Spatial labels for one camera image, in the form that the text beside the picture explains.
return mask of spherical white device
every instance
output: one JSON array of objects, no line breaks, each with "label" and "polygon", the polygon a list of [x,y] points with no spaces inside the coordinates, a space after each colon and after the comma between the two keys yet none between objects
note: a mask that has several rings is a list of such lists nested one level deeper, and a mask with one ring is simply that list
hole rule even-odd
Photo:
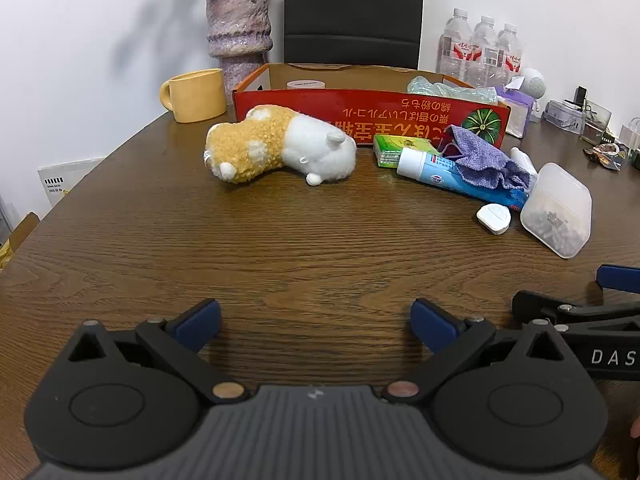
[{"label": "spherical white device", "polygon": [[520,74],[524,77],[520,91],[533,97],[540,99],[546,92],[545,77],[533,68],[523,68]]}]

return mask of yellow mug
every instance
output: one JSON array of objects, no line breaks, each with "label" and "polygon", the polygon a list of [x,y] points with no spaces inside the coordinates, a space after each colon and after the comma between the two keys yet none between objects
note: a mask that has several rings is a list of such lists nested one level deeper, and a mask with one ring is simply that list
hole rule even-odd
[{"label": "yellow mug", "polygon": [[195,123],[226,112],[221,68],[177,75],[162,83],[160,102],[179,123]]}]

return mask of red cardboard box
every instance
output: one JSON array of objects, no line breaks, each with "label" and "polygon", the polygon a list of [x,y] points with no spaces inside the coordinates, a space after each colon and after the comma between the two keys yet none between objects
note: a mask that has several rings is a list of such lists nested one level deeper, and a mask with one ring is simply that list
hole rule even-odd
[{"label": "red cardboard box", "polygon": [[[476,124],[485,140],[500,147],[508,106],[407,94],[409,81],[417,75],[432,83],[468,87],[448,76],[406,68],[268,63],[233,90],[236,116],[243,120],[255,105],[280,105],[338,126],[357,144],[371,144],[373,135],[386,134],[427,138],[436,147],[448,140],[443,132],[449,124],[460,126],[470,118],[467,124]],[[322,81],[326,88],[286,89],[287,82],[299,79]]]}]

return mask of plush toy body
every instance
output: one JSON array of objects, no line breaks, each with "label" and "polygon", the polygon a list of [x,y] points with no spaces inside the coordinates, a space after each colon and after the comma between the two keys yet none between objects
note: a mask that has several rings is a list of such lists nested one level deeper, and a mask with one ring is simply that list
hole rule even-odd
[{"label": "plush toy body", "polygon": [[312,186],[349,176],[355,157],[355,141],[339,128],[276,105],[252,108],[241,123],[214,124],[204,152],[207,167],[227,182],[289,166]]}]

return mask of blue tube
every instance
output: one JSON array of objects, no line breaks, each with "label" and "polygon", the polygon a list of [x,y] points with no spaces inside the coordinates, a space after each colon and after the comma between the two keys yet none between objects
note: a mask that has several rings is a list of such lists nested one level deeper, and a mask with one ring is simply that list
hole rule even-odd
[{"label": "blue tube", "polygon": [[513,211],[521,211],[527,201],[527,195],[519,189],[489,189],[473,186],[462,179],[456,163],[431,153],[418,152],[411,148],[403,148],[398,162],[398,174],[465,195],[473,196],[486,202],[507,206]]}]

